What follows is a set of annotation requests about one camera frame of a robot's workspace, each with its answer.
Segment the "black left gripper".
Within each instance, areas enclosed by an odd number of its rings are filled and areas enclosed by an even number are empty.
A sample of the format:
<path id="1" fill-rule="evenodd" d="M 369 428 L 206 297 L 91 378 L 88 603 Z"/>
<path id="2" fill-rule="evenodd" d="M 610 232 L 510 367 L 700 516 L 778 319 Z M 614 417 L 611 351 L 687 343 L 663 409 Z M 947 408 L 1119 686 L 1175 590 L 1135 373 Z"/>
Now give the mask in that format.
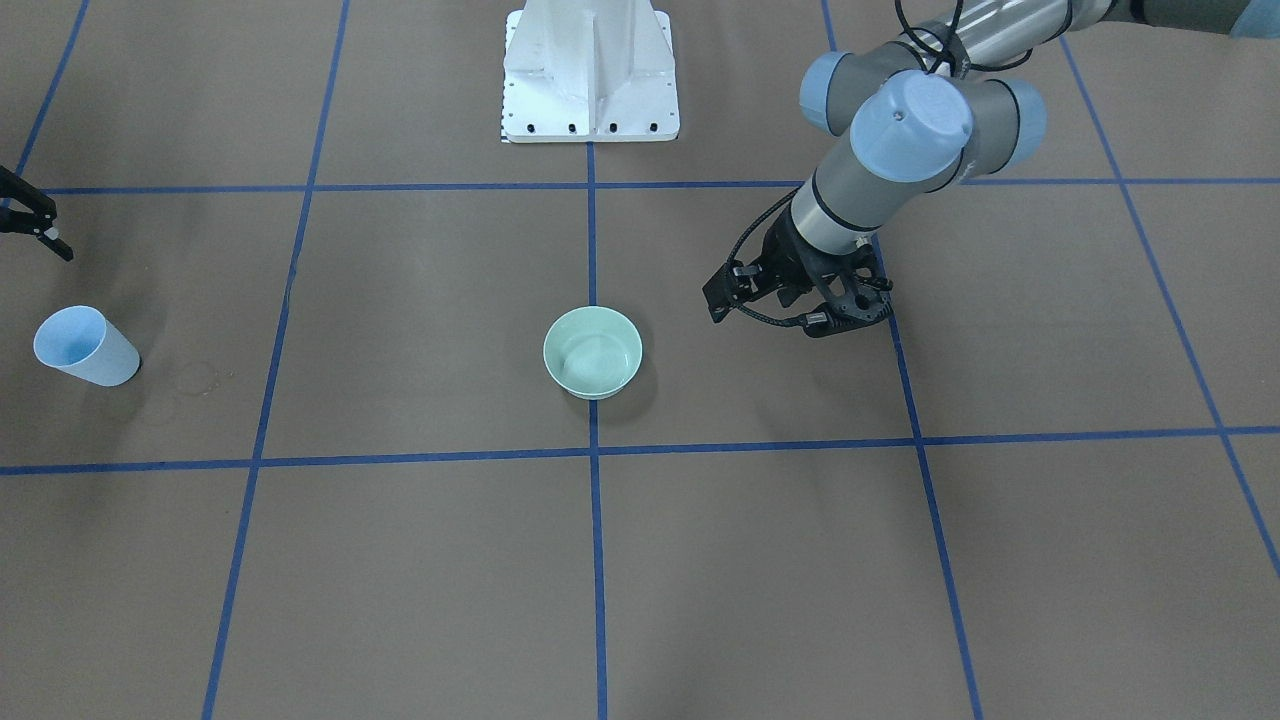
<path id="1" fill-rule="evenodd" d="M 780 215 L 765 231 L 760 254 L 745 264 L 745 274 L 742 263 L 724 263 L 703 286 L 710 320 L 718 324 L 744 301 L 749 305 L 769 295 L 774 295 L 781 306 L 791 306 L 815 291 L 805 273 L 809 258 L 819 254 L 844 256 L 863 246 L 872 245 L 865 238 L 855 238 L 850 252 L 819 250 L 801 237 L 791 215 Z"/>

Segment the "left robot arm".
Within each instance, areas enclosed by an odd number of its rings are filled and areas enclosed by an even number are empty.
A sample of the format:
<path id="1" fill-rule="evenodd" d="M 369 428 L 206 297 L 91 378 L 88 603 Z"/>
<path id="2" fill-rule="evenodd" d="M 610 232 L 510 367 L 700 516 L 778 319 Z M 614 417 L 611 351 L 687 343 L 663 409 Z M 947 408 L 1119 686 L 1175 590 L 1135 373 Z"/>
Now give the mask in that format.
<path id="1" fill-rule="evenodd" d="M 703 287 L 713 322 L 741 313 L 813 338 L 891 318 L 873 234 L 913 199 L 1032 156 L 1039 91 L 998 73 L 1100 22 L 1276 38 L 1275 1 L 959 1 L 872 53 L 827 53 L 803 78 L 804 117 L 835 138 L 809 178 L 758 219 L 751 261 L 732 249 Z"/>

